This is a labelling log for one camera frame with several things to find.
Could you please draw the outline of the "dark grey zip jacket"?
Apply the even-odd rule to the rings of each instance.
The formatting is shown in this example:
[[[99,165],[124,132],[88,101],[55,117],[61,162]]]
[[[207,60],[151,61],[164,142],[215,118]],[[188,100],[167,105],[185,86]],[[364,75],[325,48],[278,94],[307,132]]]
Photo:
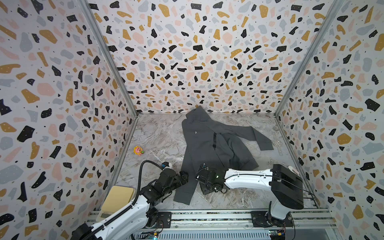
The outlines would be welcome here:
[[[257,142],[262,151],[273,149],[272,141],[253,127],[214,121],[202,107],[187,113],[182,129],[187,144],[182,171],[189,174],[189,180],[176,190],[174,201],[186,205],[191,203],[198,184],[196,174],[202,164],[217,170],[251,171],[259,165],[242,139]]]

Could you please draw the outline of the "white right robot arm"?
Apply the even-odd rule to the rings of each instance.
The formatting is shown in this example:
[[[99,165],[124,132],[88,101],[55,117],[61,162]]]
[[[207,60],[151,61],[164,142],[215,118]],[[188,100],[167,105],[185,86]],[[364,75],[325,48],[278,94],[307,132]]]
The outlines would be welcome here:
[[[256,227],[284,227],[293,223],[289,213],[304,208],[303,180],[292,167],[274,164],[262,171],[216,170],[202,164],[196,174],[203,192],[225,193],[229,189],[257,189],[268,191],[276,197],[266,212],[253,213]]]

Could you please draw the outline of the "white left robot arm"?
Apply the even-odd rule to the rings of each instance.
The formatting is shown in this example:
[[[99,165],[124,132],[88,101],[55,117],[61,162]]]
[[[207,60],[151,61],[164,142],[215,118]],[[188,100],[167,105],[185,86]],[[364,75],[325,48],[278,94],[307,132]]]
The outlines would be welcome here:
[[[153,226],[158,210],[155,206],[168,198],[174,190],[188,183],[187,172],[165,168],[156,181],[143,187],[137,196],[101,222],[91,226],[82,224],[72,233],[72,240],[127,240],[146,226]]]

